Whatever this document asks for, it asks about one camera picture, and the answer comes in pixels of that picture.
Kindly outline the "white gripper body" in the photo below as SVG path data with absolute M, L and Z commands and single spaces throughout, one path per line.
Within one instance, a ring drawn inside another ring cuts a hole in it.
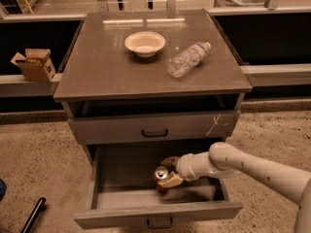
M 233 176 L 232 169 L 221 169 L 217 167 L 208 152 L 198 154 L 185 154 L 181 156 L 176 165 L 179 177 L 187 182 L 196 181 L 203 177 L 224 179 Z

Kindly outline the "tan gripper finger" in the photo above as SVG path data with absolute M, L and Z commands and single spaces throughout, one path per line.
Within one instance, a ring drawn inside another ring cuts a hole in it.
M 175 172 L 178 160 L 179 160 L 178 156 L 170 156 L 170 157 L 163 159 L 160 162 L 160 165 L 162 167 L 165 167 L 169 172 Z
M 163 188 L 172 188 L 180 185 L 184 181 L 177 173 L 171 172 L 164 179 L 157 182 L 157 185 Z

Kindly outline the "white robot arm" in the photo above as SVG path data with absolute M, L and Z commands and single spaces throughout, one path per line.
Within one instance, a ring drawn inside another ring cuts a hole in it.
M 242 172 L 298 205 L 294 233 L 311 233 L 311 173 L 248 154 L 236 147 L 217 142 L 208 151 L 170 156 L 162 166 L 174 171 L 157 182 L 163 188 L 196 181 L 202 177 L 228 178 Z

